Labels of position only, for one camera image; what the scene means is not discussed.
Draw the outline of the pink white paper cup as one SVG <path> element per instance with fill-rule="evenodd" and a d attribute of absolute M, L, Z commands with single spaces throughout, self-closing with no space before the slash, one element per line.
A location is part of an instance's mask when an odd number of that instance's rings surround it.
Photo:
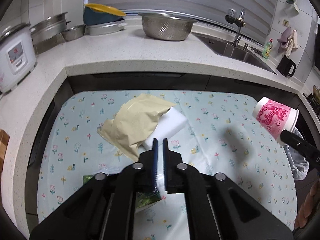
<path fill-rule="evenodd" d="M 263 97 L 255 106 L 253 117 L 261 124 L 280 146 L 280 134 L 287 130 L 293 132 L 299 116 L 299 110 Z"/>

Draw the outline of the beige paper bag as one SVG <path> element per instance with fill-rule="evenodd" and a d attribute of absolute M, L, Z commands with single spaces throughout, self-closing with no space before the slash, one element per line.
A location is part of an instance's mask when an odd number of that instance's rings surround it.
<path fill-rule="evenodd" d="M 162 115 L 175 104 L 151 94 L 140 94 L 123 104 L 116 117 L 106 120 L 97 133 L 120 152 L 137 161 L 138 148 L 156 129 Z"/>

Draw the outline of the stainless kitchen sink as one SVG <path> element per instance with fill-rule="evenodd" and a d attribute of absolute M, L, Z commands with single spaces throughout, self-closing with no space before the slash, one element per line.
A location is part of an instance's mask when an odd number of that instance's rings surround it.
<path fill-rule="evenodd" d="M 254 55 L 250 50 L 249 46 L 233 46 L 231 42 L 222 40 L 220 38 L 211 37 L 204 34 L 193 33 L 201 42 L 203 42 L 208 48 L 210 48 L 214 53 L 225 56 L 234 60 L 242 61 L 251 64 L 255 67 L 264 69 L 276 74 L 261 58 Z"/>

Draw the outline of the black electric kettle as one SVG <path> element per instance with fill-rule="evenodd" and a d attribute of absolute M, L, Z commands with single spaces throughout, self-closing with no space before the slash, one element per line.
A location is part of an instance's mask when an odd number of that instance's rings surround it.
<path fill-rule="evenodd" d="M 288 56 L 284 55 L 277 66 L 277 71 L 284 77 L 293 77 L 296 67 L 296 64 Z"/>

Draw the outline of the white sponge block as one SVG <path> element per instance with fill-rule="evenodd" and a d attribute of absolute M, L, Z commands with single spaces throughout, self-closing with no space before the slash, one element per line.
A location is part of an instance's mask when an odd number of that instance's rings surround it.
<path fill-rule="evenodd" d="M 161 146 L 164 139 L 170 139 L 187 124 L 187 118 L 174 107 L 163 114 L 151 135 L 142 143 L 146 150 L 151 150 L 153 140 L 157 139 Z"/>

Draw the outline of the green dish soap bottle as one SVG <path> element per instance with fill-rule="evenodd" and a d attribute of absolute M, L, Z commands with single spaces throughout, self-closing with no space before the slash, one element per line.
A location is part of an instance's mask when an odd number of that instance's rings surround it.
<path fill-rule="evenodd" d="M 272 50 L 273 47 L 273 39 L 269 39 L 269 41 L 266 42 L 265 46 L 264 46 L 264 50 L 263 50 L 263 58 L 268 59 L 270 52 Z"/>

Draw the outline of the hanging pink cloth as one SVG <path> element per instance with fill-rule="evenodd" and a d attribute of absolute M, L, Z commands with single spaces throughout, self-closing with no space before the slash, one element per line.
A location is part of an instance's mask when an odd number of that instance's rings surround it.
<path fill-rule="evenodd" d="M 278 53 L 290 56 L 298 49 L 298 35 L 296 30 L 291 27 L 286 28 L 281 37 L 277 39 L 279 43 Z"/>

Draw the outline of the wooden cutting board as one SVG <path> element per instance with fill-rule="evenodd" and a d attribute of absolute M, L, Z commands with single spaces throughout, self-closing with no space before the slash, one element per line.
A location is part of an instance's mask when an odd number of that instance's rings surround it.
<path fill-rule="evenodd" d="M 9 135 L 2 129 L 0 129 L 0 171 L 3 171 L 4 159 L 8 147 L 10 137 Z"/>

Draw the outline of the chrome faucet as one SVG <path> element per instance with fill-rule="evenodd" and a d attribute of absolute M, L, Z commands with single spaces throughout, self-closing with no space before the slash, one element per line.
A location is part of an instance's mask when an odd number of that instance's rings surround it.
<path fill-rule="evenodd" d="M 227 23 L 235 24 L 238 27 L 235 38 L 232 43 L 232 45 L 234 47 L 238 46 L 238 44 L 241 40 L 240 31 L 241 31 L 242 27 L 246 26 L 246 23 L 244 22 L 245 13 L 246 13 L 246 8 L 242 8 L 240 10 L 239 15 L 236 14 L 236 11 L 234 9 L 228 9 L 227 15 L 225 16 L 225 20 Z"/>

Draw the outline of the small steel bowl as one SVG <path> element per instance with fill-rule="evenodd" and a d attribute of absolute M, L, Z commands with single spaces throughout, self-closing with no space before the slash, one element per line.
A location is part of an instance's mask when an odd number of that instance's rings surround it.
<path fill-rule="evenodd" d="M 77 25 L 64 30 L 61 34 L 66 42 L 77 40 L 84 36 L 86 25 Z"/>

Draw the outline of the flat steel tray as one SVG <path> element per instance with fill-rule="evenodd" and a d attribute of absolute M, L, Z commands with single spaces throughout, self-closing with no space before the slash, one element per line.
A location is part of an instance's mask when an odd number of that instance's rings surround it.
<path fill-rule="evenodd" d="M 126 25 L 127 23 L 125 22 L 125 20 L 96 25 L 86 25 L 85 35 L 97 36 L 116 33 L 118 31 L 124 30 Z"/>

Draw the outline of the white rice cooker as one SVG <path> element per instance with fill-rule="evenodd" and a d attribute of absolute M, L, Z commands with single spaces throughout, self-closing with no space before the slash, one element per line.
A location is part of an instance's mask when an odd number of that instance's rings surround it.
<path fill-rule="evenodd" d="M 31 71 L 36 55 L 30 34 L 30 24 L 8 26 L 1 33 L 1 93 L 15 87 Z"/>

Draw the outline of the steel colander bowl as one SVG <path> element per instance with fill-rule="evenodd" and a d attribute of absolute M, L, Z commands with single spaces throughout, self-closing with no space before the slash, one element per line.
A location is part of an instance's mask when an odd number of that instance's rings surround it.
<path fill-rule="evenodd" d="M 184 41 L 197 20 L 166 13 L 140 12 L 146 36 L 163 41 Z"/>

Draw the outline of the steel steamer pot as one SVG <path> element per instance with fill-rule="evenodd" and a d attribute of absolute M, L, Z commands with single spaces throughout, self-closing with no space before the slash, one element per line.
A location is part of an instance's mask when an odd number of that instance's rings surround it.
<path fill-rule="evenodd" d="M 46 43 L 67 29 L 68 22 L 66 15 L 67 12 L 63 12 L 50 16 L 30 28 L 33 48 L 36 55 L 45 52 L 47 50 L 46 47 L 48 47 Z"/>

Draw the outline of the yellow blue plastic basin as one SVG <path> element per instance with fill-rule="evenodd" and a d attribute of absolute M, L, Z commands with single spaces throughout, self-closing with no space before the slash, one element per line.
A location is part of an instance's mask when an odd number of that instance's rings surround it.
<path fill-rule="evenodd" d="M 110 23 L 122 20 L 126 14 L 117 8 L 96 4 L 87 3 L 84 7 L 83 22 L 85 25 L 97 25 Z"/>

